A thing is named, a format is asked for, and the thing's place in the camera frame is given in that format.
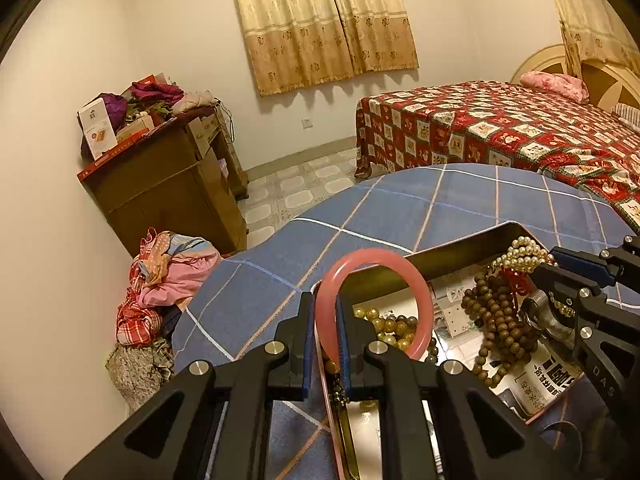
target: tiled floor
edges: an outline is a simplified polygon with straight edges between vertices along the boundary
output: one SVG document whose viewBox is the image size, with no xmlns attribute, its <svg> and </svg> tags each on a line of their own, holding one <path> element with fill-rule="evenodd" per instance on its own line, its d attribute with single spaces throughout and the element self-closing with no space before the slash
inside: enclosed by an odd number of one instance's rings
<svg viewBox="0 0 640 480">
<path fill-rule="evenodd" d="M 238 203 L 249 229 L 247 247 L 261 244 L 293 217 L 353 186 L 355 157 L 352 148 L 250 182 L 249 198 Z"/>
</svg>

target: baseboard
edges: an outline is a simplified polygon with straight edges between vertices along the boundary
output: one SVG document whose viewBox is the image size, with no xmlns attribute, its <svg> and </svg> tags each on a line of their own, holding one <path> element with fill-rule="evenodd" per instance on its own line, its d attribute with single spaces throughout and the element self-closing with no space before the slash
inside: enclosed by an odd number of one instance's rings
<svg viewBox="0 0 640 480">
<path fill-rule="evenodd" d="M 265 162 L 260 166 L 254 166 L 246 170 L 246 175 L 249 178 L 249 182 L 256 180 L 260 177 L 267 176 L 268 174 L 275 173 L 276 171 L 286 170 L 291 166 L 297 166 L 320 158 L 321 156 L 331 155 L 332 153 L 343 152 L 356 146 L 356 136 L 347 137 L 346 139 L 334 140 L 321 146 L 315 146 L 302 152 L 293 153 L 291 155 L 277 158 L 271 162 Z"/>
</svg>

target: beige curtain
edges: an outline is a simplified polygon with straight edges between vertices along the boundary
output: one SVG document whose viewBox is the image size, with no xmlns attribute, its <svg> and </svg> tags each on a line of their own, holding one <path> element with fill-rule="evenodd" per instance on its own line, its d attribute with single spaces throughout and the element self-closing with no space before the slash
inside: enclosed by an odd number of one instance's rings
<svg viewBox="0 0 640 480">
<path fill-rule="evenodd" d="M 402 0 L 335 0 L 356 74 L 418 68 Z"/>
<path fill-rule="evenodd" d="M 238 0 L 261 96 L 353 76 L 334 0 Z"/>
<path fill-rule="evenodd" d="M 582 77 L 581 62 L 599 60 L 640 76 L 640 52 L 607 0 L 556 0 L 569 70 Z"/>
</svg>

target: round table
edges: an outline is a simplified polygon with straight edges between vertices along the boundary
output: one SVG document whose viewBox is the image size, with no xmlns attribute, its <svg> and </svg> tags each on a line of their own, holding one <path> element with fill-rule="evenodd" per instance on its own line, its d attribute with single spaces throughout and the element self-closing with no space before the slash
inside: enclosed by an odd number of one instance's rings
<svg viewBox="0 0 640 480">
<path fill-rule="evenodd" d="M 178 323 L 175 370 L 196 359 L 222 364 L 271 340 L 277 323 L 295 316 L 302 291 L 344 254 L 368 247 L 410 254 L 506 221 L 521 223 L 549 249 L 595 254 L 634 234 L 600 197 L 530 171 L 445 164 L 366 180 L 223 260 Z M 612 304 L 640 308 L 640 296 L 624 286 L 605 292 Z M 589 413 L 578 410 L 585 403 Z M 564 418 L 584 430 L 602 406 L 591 384 L 579 381 L 536 426 Z M 266 478 L 284 474 L 337 478 L 317 367 L 305 402 L 274 404 Z"/>
</svg>

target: wall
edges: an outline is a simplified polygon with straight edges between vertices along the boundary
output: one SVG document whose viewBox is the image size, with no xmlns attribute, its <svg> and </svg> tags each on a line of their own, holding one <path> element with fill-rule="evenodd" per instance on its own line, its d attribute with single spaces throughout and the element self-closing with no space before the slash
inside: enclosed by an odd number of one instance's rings
<svg viewBox="0 0 640 480">
<path fill-rule="evenodd" d="M 124 2 L 43 0 L 0 65 L 0 411 L 47 480 L 126 414 L 104 361 L 130 257 L 76 179 L 76 111 L 145 75 Z"/>
<path fill-rule="evenodd" d="M 465 0 L 478 55 L 478 79 L 510 81 L 537 51 L 562 43 L 554 0 Z"/>
<path fill-rule="evenodd" d="M 235 0 L 130 3 L 146 71 L 164 72 L 185 89 L 209 89 L 222 99 L 234 113 L 235 146 L 245 168 L 354 135 L 356 103 L 365 95 L 467 80 L 476 65 L 468 27 L 460 26 L 466 23 L 463 0 L 404 0 L 420 70 L 260 98 Z M 314 127 L 303 130 L 303 118 Z"/>
</svg>

